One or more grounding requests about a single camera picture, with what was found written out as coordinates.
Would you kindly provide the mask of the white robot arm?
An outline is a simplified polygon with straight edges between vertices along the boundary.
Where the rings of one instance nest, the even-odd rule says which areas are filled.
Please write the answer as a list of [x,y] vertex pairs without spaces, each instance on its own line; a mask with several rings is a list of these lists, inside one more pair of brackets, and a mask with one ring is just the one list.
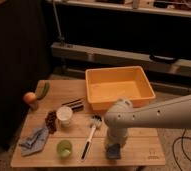
[[191,129],[191,94],[134,108],[128,99],[117,100],[105,113],[105,148],[122,148],[129,128]]

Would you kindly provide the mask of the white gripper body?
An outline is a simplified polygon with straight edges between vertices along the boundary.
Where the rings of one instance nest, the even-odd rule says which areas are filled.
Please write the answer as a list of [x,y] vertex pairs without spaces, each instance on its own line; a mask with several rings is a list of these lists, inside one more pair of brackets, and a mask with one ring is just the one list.
[[107,129],[106,137],[104,140],[105,148],[109,148],[114,144],[119,144],[121,148],[124,147],[128,139],[127,128],[111,128]]

